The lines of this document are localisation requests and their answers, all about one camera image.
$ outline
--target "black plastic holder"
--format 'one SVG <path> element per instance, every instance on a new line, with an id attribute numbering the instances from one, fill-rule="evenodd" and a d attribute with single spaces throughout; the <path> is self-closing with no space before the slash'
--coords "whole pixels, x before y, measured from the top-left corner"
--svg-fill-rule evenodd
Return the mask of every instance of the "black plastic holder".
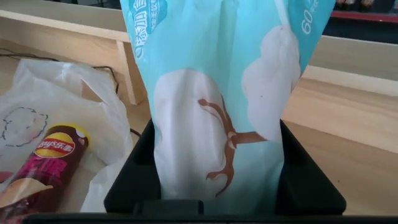
<path id="1" fill-rule="evenodd" d="M 280 126 L 285 163 L 275 214 L 341 215 L 346 208 L 343 196 L 282 121 Z M 154 138 L 151 120 L 105 198 L 106 211 L 134 215 L 202 215 L 203 203 L 199 200 L 160 199 Z"/>

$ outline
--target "wooden shelf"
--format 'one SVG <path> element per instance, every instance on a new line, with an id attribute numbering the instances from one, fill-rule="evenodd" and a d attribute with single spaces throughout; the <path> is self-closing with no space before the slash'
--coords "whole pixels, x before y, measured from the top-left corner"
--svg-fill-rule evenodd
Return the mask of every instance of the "wooden shelf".
<path id="1" fill-rule="evenodd" d="M 342 18 L 342 19 L 356 19 L 356 20 L 365 20 L 365 21 L 398 23 L 398 15 L 394 14 L 333 11 L 331 13 L 331 16 L 334 18 Z"/>
<path id="2" fill-rule="evenodd" d="M 130 42 L 121 10 L 43 0 L 1 0 L 0 17 Z"/>

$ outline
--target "cloud illustration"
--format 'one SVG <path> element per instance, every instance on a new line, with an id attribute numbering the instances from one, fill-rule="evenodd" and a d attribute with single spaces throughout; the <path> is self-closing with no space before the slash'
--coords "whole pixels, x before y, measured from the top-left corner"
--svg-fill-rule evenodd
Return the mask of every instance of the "cloud illustration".
<path id="1" fill-rule="evenodd" d="M 274 27 L 261 42 L 261 57 L 243 72 L 248 118 L 264 138 L 281 142 L 279 119 L 300 78 L 299 45 L 289 25 Z"/>

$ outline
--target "number 60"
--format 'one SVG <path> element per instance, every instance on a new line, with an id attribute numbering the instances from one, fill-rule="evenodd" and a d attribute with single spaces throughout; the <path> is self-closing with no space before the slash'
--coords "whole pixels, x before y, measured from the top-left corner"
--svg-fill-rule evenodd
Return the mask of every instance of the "number 60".
<path id="1" fill-rule="evenodd" d="M 308 10 L 304 10 L 304 19 L 301 22 L 301 28 L 304 34 L 311 33 L 312 15 Z"/>

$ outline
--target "plastic bag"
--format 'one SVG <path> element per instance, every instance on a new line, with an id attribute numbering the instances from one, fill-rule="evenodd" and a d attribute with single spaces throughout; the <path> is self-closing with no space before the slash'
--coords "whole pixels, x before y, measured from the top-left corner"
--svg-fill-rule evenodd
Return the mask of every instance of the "plastic bag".
<path id="1" fill-rule="evenodd" d="M 279 120 L 334 0 L 122 0 L 155 124 L 162 198 L 272 213 Z"/>
<path id="2" fill-rule="evenodd" d="M 58 211 L 78 212 L 87 195 L 85 204 L 104 212 L 103 187 L 115 180 L 120 169 L 113 168 L 130 153 L 132 139 L 109 75 L 87 65 L 21 60 L 12 88 L 0 96 L 0 192 L 58 123 L 76 124 L 91 138 Z"/>

